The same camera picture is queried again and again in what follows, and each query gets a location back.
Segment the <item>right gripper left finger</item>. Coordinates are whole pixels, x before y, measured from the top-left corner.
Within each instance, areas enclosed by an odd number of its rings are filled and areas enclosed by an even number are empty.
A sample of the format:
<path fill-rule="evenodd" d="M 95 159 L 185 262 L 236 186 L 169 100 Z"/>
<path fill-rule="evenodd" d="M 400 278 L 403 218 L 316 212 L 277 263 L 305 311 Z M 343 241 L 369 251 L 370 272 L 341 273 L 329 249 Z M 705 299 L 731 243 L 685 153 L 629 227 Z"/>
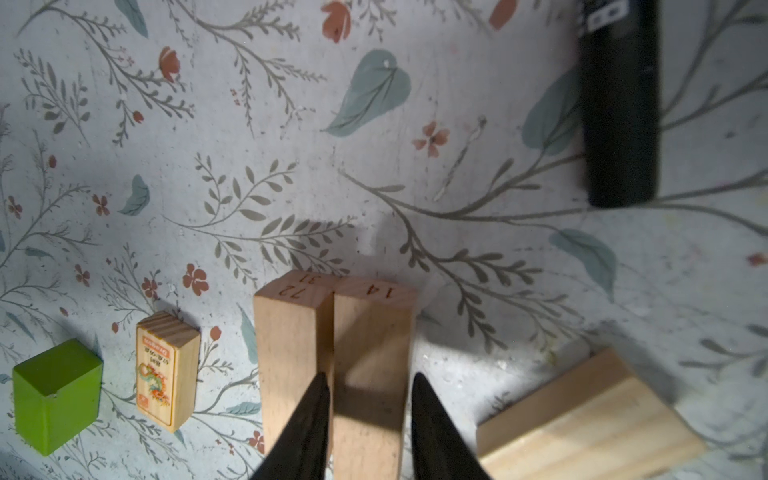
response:
<path fill-rule="evenodd" d="M 251 480 L 323 480 L 328 460 L 330 403 L 327 376 L 320 372 Z"/>

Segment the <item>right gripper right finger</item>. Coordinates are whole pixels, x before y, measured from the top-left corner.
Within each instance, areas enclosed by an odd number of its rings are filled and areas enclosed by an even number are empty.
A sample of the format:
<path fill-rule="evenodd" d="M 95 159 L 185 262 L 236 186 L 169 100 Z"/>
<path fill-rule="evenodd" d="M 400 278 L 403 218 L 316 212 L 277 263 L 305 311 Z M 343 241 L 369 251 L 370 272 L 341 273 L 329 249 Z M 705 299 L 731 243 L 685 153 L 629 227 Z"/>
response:
<path fill-rule="evenodd" d="M 411 443 L 416 479 L 490 480 L 421 372 L 411 392 Z"/>

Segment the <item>light wood block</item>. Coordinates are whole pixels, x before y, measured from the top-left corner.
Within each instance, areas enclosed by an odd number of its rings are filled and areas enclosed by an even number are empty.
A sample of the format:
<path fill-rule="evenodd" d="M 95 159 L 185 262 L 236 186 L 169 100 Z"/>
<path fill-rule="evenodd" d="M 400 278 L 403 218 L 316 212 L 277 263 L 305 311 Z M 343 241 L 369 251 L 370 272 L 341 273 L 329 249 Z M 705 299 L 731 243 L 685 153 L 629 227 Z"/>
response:
<path fill-rule="evenodd" d="M 476 442 L 494 479 L 650 479 L 707 450 L 613 349 L 482 423 Z"/>

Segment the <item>printed dragon wood block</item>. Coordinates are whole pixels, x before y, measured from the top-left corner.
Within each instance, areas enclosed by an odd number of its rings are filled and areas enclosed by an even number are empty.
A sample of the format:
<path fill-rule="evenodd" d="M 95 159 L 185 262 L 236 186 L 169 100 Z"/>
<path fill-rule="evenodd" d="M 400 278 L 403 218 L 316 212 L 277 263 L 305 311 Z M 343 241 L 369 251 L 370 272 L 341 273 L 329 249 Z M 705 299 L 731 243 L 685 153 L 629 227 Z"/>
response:
<path fill-rule="evenodd" d="M 171 433 L 195 407 L 201 334 L 167 312 L 136 326 L 136 405 Z"/>

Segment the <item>green block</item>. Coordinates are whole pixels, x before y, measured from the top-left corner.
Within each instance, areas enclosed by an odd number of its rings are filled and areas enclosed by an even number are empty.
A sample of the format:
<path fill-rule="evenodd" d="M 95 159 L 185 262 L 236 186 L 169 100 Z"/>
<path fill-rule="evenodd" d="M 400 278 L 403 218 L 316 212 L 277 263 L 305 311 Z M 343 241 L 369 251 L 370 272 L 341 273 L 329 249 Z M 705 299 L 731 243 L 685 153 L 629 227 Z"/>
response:
<path fill-rule="evenodd" d="M 52 454 L 98 416 L 103 361 L 76 339 L 12 370 L 15 428 L 43 456 Z"/>

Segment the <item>black marker pen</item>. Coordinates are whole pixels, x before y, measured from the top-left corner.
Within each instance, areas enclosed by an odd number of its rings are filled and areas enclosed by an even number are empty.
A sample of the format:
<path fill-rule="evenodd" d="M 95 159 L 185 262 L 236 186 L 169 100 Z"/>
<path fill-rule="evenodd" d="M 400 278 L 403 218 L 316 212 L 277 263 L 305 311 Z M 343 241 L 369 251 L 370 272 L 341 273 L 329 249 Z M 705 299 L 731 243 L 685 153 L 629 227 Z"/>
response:
<path fill-rule="evenodd" d="M 652 200 L 659 177 L 659 16 L 655 1 L 577 4 L 588 201 Z"/>

